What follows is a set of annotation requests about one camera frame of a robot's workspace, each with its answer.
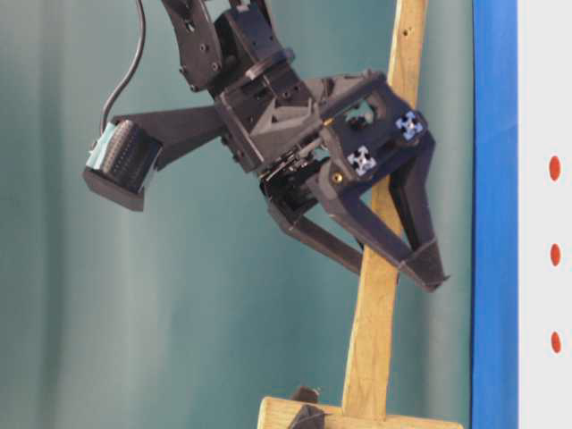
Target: hole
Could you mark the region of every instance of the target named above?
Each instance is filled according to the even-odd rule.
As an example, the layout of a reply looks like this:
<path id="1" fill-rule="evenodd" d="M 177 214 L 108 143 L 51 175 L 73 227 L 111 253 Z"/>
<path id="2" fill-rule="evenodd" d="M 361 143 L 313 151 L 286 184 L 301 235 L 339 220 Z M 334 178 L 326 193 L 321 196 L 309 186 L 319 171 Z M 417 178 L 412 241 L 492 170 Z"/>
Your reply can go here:
<path id="1" fill-rule="evenodd" d="M 258 92 L 254 95 L 254 98 L 255 98 L 255 100 L 262 100 L 262 99 L 264 99 L 267 95 L 268 95 L 268 91 L 266 90 L 266 88 L 264 88 L 264 89 L 261 89 L 260 91 L 258 91 Z"/>
<path id="2" fill-rule="evenodd" d="M 356 104 L 346 112 L 346 122 L 352 130 L 363 130 L 374 123 L 375 112 L 366 101 Z"/>
<path id="3" fill-rule="evenodd" d="M 191 20 L 185 21 L 185 29 L 189 33 L 194 33 L 195 32 L 195 23 Z"/>

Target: robotic arm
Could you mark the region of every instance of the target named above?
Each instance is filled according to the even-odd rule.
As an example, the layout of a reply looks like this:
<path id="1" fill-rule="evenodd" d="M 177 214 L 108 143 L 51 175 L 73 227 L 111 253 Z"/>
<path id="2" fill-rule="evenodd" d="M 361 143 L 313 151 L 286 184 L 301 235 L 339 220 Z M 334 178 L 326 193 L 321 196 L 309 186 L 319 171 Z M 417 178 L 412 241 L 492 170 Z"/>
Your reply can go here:
<path id="1" fill-rule="evenodd" d="M 83 173 L 89 188 L 140 211 L 154 171 L 220 137 L 257 176 L 270 215 L 288 235 L 359 273 L 361 252 L 306 217 L 319 204 L 358 242 L 436 289 L 446 278 L 425 194 L 434 141 L 421 113 L 378 71 L 301 80 L 265 1 L 230 3 L 212 22 L 204 0 L 163 0 L 181 74 L 214 104 L 114 117 Z M 408 243 L 360 199 L 388 175 Z"/>

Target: screw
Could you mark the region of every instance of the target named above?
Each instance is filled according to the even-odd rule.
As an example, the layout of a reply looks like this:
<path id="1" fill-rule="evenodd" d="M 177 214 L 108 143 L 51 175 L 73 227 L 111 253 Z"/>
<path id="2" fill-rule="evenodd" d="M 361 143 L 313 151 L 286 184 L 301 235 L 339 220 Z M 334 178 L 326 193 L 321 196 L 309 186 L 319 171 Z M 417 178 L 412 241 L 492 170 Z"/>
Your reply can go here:
<path id="1" fill-rule="evenodd" d="M 343 182 L 343 176 L 340 172 L 335 172 L 332 176 L 332 181 L 338 185 Z"/>

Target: gripper jaw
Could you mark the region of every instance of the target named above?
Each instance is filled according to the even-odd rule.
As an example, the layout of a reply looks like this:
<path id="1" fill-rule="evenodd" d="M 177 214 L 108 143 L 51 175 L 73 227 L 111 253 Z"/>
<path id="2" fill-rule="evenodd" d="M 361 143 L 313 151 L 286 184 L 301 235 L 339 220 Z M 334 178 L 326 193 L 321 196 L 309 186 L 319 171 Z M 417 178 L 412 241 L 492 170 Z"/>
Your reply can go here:
<path id="1" fill-rule="evenodd" d="M 429 133 L 419 143 L 418 155 L 391 174 L 391 195 L 408 237 L 408 244 L 395 234 L 362 200 L 364 191 L 379 181 L 335 189 L 332 163 L 323 165 L 319 174 L 307 181 L 313 196 L 325 212 L 356 240 L 384 257 L 415 283 L 433 291 L 447 280 L 433 233 L 433 224 L 425 194 L 427 167 L 434 142 Z"/>

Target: mounting hole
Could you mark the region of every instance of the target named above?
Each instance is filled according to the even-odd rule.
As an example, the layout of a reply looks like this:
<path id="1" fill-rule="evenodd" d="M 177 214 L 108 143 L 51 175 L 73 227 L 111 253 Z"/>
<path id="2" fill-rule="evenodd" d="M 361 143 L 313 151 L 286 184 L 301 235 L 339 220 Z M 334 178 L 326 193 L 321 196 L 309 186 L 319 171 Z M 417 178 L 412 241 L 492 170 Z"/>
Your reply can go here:
<path id="1" fill-rule="evenodd" d="M 191 20 L 185 21 L 185 30 L 189 33 L 195 32 L 195 23 Z"/>

